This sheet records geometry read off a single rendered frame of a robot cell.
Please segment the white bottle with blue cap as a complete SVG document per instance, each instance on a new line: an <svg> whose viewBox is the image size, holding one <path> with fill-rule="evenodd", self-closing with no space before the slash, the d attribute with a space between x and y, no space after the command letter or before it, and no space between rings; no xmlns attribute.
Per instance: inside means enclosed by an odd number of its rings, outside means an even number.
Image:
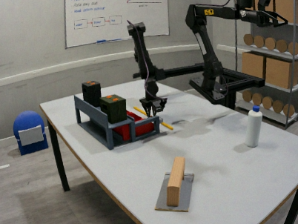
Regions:
<svg viewBox="0 0 298 224"><path fill-rule="evenodd" d="M248 126L245 138L245 145L254 148L259 144L259 134L262 123L262 113L259 106L253 106L253 110L248 113Z"/></svg>

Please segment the sanding float with wooden handle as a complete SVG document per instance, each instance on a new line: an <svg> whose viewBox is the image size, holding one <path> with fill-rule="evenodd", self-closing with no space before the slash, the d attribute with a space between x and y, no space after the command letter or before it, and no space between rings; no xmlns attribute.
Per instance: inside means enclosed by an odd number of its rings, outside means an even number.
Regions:
<svg viewBox="0 0 298 224"><path fill-rule="evenodd" d="M165 172L155 210L188 212L193 174L183 172L184 166L184 157L174 158L171 172Z"/></svg>

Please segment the grey metal shelf rack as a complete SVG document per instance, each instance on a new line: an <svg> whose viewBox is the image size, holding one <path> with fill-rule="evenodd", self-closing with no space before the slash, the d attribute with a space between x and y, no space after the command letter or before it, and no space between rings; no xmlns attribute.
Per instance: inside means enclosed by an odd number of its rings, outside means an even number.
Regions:
<svg viewBox="0 0 298 224"><path fill-rule="evenodd" d="M127 115L127 120L110 124L107 119L107 114L101 112L100 107L95 108L79 97L75 95L73 95L73 97L77 124L84 128L91 136L101 142L109 150L113 150L114 146L121 145L129 141L136 142L160 133L159 123L163 123L163 118L159 118L157 115L137 122L135 122L133 117ZM90 120L81 122L80 111L89 116ZM136 136L135 127L145 125L150 122L153 122L154 130ZM112 128L117 128L126 124L129 124L130 139L123 141L122 136L113 131Z"/></svg>

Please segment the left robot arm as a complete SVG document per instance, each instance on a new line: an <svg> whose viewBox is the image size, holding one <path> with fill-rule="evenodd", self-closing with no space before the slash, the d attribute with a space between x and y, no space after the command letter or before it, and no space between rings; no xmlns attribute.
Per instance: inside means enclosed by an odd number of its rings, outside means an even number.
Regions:
<svg viewBox="0 0 298 224"><path fill-rule="evenodd" d="M235 7L196 4L189 5L185 23L189 26L190 30L192 30L198 41L205 64L205 72L202 74L204 77L195 77L192 78L191 81L215 102L225 98L217 89L214 88L216 77L221 76L224 70L222 63L219 62L216 54L214 53L211 41L208 37L206 28L207 16L220 17L224 19L241 19L243 22L250 22L248 18L250 10L247 10L246 8L252 7L253 0L236 0Z"/></svg>

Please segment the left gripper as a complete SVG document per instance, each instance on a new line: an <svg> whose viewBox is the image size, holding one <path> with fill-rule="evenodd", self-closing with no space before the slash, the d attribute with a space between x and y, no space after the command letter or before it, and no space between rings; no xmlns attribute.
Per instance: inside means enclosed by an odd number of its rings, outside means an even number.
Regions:
<svg viewBox="0 0 298 224"><path fill-rule="evenodd" d="M268 27L271 25L274 25L274 27L279 27L288 24L288 20L283 18L277 12L266 11L265 6L262 6L259 1L257 4L258 10L249 11L248 18L251 23L256 24L258 27ZM277 16L285 22L278 24ZM270 22L270 19L272 19L272 22Z"/></svg>

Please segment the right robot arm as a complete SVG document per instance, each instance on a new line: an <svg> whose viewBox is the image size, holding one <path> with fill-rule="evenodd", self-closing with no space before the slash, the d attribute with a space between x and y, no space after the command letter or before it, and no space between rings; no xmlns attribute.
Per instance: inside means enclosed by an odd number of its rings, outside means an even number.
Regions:
<svg viewBox="0 0 298 224"><path fill-rule="evenodd" d="M146 31L145 24L143 22L140 22L140 23L134 24L134 26L136 27L137 31L135 30L135 27L133 27L133 25L127 25L129 36L133 37L132 39L134 40L134 44L135 44L134 57L136 62L138 62L138 58L139 58L139 63L138 63L140 68L139 72L133 75L140 74L142 80L143 79L146 80L148 76L147 68L145 66L145 61L146 61L146 64L148 66L148 71L149 71L149 77L148 77L148 80L146 81L147 84L145 84L145 87L151 95L154 95L159 91L158 85L155 84L155 81L156 81L155 76L157 76L156 73L158 73L157 72L158 68L155 65L153 65L153 63L151 62L148 50L146 50L146 47L145 47L145 40L144 40L144 33ZM162 112L165 106L160 108L155 108L152 105L152 108L155 111L155 113L158 113L158 112Z"/></svg>

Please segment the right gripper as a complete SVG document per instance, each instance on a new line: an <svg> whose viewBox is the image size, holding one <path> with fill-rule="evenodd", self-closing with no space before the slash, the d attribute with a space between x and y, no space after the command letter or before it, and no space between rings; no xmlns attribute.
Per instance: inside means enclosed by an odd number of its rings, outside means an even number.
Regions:
<svg viewBox="0 0 298 224"><path fill-rule="evenodd" d="M155 98L153 98L146 91L145 91L145 98L140 99L139 102L142 103L142 107L144 108L148 118L150 117L150 111L151 111L152 105L155 108L160 108L160 107L163 107L167 103L167 102L164 101L164 99L155 99ZM153 116L155 116L156 113L154 112L153 108L152 108L152 111L153 111Z"/></svg>

